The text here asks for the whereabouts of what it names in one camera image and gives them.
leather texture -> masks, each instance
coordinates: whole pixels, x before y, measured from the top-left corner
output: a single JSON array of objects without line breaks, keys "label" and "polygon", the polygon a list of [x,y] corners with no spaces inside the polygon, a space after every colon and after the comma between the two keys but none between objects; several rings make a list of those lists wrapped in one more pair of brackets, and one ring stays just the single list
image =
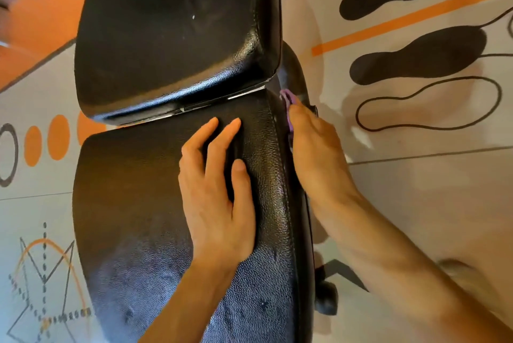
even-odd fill
[{"label": "leather texture", "polygon": [[203,342],[311,342],[313,255],[304,191],[285,108],[262,89],[84,143],[73,190],[76,242],[94,310],[113,343],[136,342],[189,267],[178,161],[181,146],[213,116],[222,126],[242,120],[227,164],[235,158],[247,164],[257,235]]},{"label": "leather texture", "polygon": [[237,93],[274,75],[281,36],[279,0],[85,0],[80,107],[122,124]]}]

orange circle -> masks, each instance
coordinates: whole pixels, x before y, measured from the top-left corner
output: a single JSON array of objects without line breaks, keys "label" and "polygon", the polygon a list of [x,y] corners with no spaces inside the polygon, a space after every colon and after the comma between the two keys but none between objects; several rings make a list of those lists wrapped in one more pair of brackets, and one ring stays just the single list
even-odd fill
[{"label": "orange circle", "polygon": [[48,152],[52,159],[59,161],[64,158],[68,152],[69,136],[69,124],[66,117],[55,116],[48,128]]},{"label": "orange circle", "polygon": [[79,145],[82,146],[87,138],[91,135],[105,132],[107,126],[105,124],[98,123],[94,120],[88,119],[82,112],[79,113],[79,119],[76,122],[76,135],[79,139]]},{"label": "orange circle", "polygon": [[39,128],[31,126],[25,135],[25,162],[34,167],[39,162],[42,152],[42,135]]}]

right hand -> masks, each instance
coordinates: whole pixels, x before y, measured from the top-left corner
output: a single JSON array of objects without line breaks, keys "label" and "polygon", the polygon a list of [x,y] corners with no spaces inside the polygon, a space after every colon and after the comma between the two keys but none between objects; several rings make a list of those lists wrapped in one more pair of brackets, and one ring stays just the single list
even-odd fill
[{"label": "right hand", "polygon": [[333,212],[360,200],[335,127],[301,103],[292,105],[289,115],[294,167],[314,209]]}]

orange stripe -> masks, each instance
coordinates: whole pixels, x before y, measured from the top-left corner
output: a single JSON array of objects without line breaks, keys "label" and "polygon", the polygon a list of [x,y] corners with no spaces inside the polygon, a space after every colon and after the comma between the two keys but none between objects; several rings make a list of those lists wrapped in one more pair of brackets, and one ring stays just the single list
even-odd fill
[{"label": "orange stripe", "polygon": [[356,42],[374,38],[396,29],[402,29],[409,25],[419,23],[436,16],[444,15],[448,12],[452,12],[469,5],[477,4],[481,1],[485,0],[446,0],[411,14],[401,16],[400,18],[392,19],[388,22],[369,27],[368,29],[363,29],[352,34],[345,35],[330,42],[318,44],[317,46],[312,47],[312,54],[314,56],[318,56],[323,53],[336,50],[337,48],[343,48],[344,46],[348,46]]},{"label": "orange stripe", "polygon": [[[61,256],[66,261],[67,265],[71,269],[71,273],[73,274],[73,278],[75,280],[76,288],[79,291],[80,302],[82,303],[82,309],[85,310],[86,309],[86,301],[84,300],[84,294],[82,292],[82,288],[80,287],[79,278],[76,275],[75,268],[71,264],[71,261],[69,260],[68,256],[64,252],[64,250],[61,249],[55,242],[51,241],[50,239],[46,239],[46,238],[36,239],[35,241],[31,242],[27,246],[26,249],[23,250],[22,256],[20,257],[20,259],[18,261],[18,264],[16,265],[16,270],[14,272],[14,280],[16,280],[16,277],[17,277],[18,273],[20,272],[20,267],[22,265],[22,262],[25,259],[25,257],[27,256],[27,254],[30,251],[30,249],[32,247],[34,247],[35,245],[41,244],[41,243],[47,243],[49,246],[54,248],[59,254],[61,254]],[[91,340],[91,332],[90,332],[90,327],[89,327],[89,319],[87,319],[87,338],[88,338],[89,341]]]}]

chair wheel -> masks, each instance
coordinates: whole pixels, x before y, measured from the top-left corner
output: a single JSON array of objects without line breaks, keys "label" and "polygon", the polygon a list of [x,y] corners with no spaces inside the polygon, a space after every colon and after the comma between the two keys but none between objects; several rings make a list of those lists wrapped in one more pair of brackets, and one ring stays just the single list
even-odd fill
[{"label": "chair wheel", "polygon": [[339,293],[335,284],[321,281],[316,284],[316,311],[328,316],[337,314]]}]

